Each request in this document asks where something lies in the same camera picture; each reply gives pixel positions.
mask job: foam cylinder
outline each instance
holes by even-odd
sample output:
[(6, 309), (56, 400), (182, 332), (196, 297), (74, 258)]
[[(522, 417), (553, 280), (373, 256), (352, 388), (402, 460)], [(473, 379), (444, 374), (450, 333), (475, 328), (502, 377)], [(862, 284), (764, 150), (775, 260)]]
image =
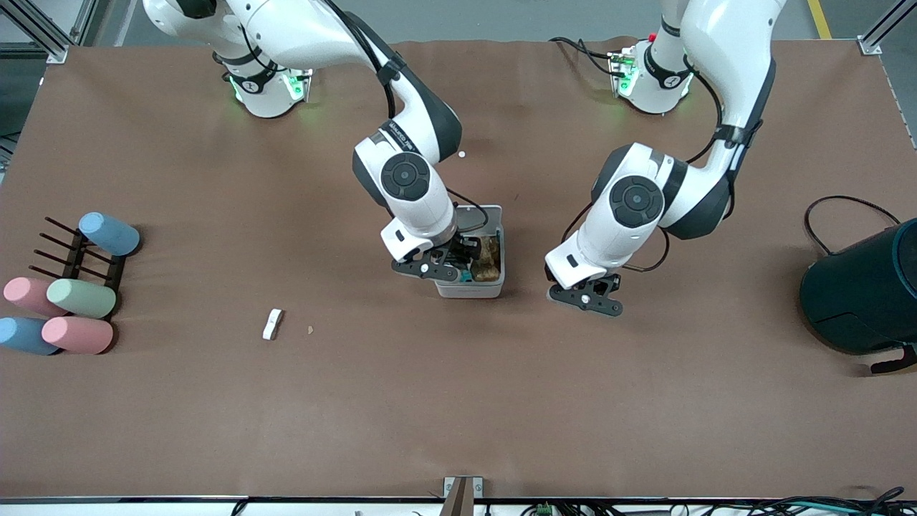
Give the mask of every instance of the foam cylinder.
[(55, 317), (41, 329), (49, 344), (74, 353), (96, 354), (105, 351), (115, 338), (115, 329), (104, 320), (83, 317)]
[(80, 219), (86, 238), (113, 256), (131, 254), (140, 245), (140, 233), (111, 215), (93, 211)]
[(59, 279), (48, 287), (48, 301), (76, 315), (101, 319), (115, 308), (117, 295), (107, 286), (81, 279)]
[(59, 317), (67, 310), (48, 301), (48, 287), (51, 282), (34, 277), (17, 277), (9, 280), (3, 289), (3, 297), (14, 305), (48, 317)]
[(41, 328), (44, 325), (43, 319), (4, 317), (0, 319), (0, 345), (32, 354), (54, 353), (58, 351), (57, 346), (41, 338)]

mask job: white small object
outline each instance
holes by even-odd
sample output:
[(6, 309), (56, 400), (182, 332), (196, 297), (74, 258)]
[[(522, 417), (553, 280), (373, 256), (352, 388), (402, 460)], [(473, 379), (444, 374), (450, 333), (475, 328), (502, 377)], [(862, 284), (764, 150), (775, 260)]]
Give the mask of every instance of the white small object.
[(264, 326), (264, 332), (261, 337), (265, 341), (273, 341), (277, 336), (277, 327), (281, 325), (283, 319), (283, 310), (275, 308), (268, 314), (268, 323)]

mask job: table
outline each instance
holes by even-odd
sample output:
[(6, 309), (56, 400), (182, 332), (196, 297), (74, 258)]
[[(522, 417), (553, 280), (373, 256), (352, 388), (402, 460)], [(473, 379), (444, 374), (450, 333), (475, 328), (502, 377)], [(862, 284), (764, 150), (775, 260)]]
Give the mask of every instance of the table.
[[(464, 123), (444, 180), (503, 206), (500, 298), (442, 299), (390, 270), (386, 214), (350, 171), (385, 118), (365, 69), (320, 71), (311, 104), (264, 120), (206, 48), (72, 48), (49, 68), (0, 190), (0, 280), (38, 263), (44, 216), (108, 212), (145, 247), (110, 353), (0, 352), (0, 495), (425, 495), (456, 474), (490, 496), (913, 495), (917, 376), (858, 376), (796, 304), (815, 198), (914, 215), (878, 59), (775, 42), (735, 214), (624, 273), (612, 320), (546, 301), (543, 256), (611, 150), (703, 146), (706, 92), (652, 117), (555, 44), (397, 50)], [(883, 224), (843, 203), (813, 217), (833, 247)], [(633, 263), (660, 251), (656, 235)], [(265, 342), (271, 308), (287, 315)]]

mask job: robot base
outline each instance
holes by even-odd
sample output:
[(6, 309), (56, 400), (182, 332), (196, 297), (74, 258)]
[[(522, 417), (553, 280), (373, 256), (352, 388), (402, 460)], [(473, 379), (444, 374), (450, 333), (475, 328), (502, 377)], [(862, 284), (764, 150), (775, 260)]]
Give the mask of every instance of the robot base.
[(252, 115), (259, 118), (276, 118), (293, 108), (297, 103), (309, 102), (309, 86), (312, 85), (312, 70), (282, 70), (265, 85), (263, 91), (252, 94), (248, 88), (255, 84), (243, 81), (236, 84), (229, 80), (236, 90), (236, 100), (245, 105)]
[(684, 84), (674, 89), (664, 89), (659, 81), (646, 71), (643, 55), (649, 47), (644, 39), (634, 47), (623, 49), (617, 54), (623, 62), (612, 62), (612, 71), (624, 73), (625, 77), (612, 77), (612, 90), (617, 96), (626, 98), (634, 107), (651, 115), (660, 115), (672, 108), (688, 94), (688, 85), (693, 75), (684, 80)]

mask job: black rack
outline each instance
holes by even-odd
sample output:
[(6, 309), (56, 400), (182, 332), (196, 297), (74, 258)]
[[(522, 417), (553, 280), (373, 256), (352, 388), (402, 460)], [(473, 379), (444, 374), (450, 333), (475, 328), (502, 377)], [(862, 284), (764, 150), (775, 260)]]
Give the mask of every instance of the black rack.
[[(67, 243), (65, 241), (56, 239), (46, 233), (39, 233), (39, 236), (41, 238), (47, 241), (51, 241), (59, 245), (60, 247), (66, 249), (68, 251), (67, 257), (60, 258), (59, 256), (55, 256), (54, 254), (51, 254), (49, 252), (44, 252), (39, 249), (36, 249), (34, 253), (37, 254), (38, 256), (43, 256), (49, 260), (52, 260), (53, 262), (57, 262), (58, 264), (62, 264), (63, 273), (57, 275), (50, 271), (42, 269), (41, 267), (37, 267), (35, 265), (30, 265), (28, 268), (37, 273), (41, 273), (46, 276), (50, 276), (54, 279), (62, 279), (62, 278), (80, 279), (80, 273), (87, 273), (88, 275), (93, 275), (99, 279), (104, 280), (105, 286), (114, 290), (115, 295), (117, 296), (118, 288), (121, 286), (121, 275), (124, 273), (124, 264), (127, 261), (127, 257), (109, 255), (109, 257), (106, 258), (102, 254), (99, 254), (98, 252), (92, 251), (91, 249), (89, 249), (90, 247), (97, 247), (97, 246), (94, 243), (92, 243), (88, 238), (86, 238), (86, 235), (84, 235), (82, 231), (75, 230), (73, 228), (69, 228), (61, 224), (57, 220), (52, 219), (51, 217), (45, 217), (45, 220), (71, 234), (72, 236), (71, 242)], [(105, 273), (103, 274), (103, 273), (94, 271), (93, 269), (89, 269), (85, 267), (83, 265), (83, 259), (87, 255), (92, 256), (93, 258), (96, 258), (108, 264), (108, 270), (105, 271)], [(112, 315), (115, 313), (115, 311), (117, 311), (117, 305), (115, 306), (115, 309), (112, 310), (112, 313), (109, 313), (108, 315), (103, 317), (103, 320), (111, 322)]]

